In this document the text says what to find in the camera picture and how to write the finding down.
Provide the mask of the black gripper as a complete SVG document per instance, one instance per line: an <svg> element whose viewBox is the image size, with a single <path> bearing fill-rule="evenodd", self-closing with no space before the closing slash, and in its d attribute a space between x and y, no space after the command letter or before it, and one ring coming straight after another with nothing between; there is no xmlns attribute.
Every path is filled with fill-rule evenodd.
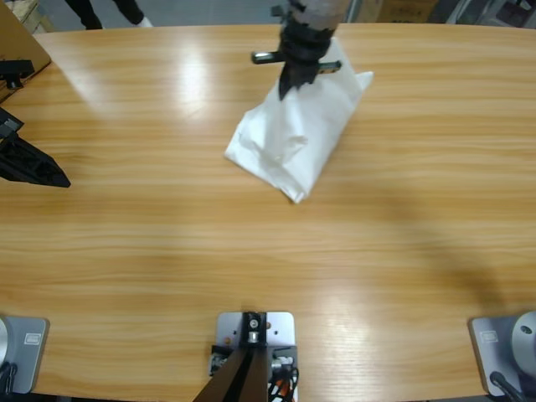
<svg viewBox="0 0 536 402"><path fill-rule="evenodd" d="M0 108L1 177L13 182L68 188L70 180L56 161L17 134L23 125Z"/></svg>
<svg viewBox="0 0 536 402"><path fill-rule="evenodd" d="M327 54L334 31L329 28L317 30L308 24L288 18L280 31L277 50L252 52L253 64L283 63L279 79L279 99L283 100L293 87L300 90L312 84L317 75L331 74L342 68L340 59L322 62Z"/></svg>

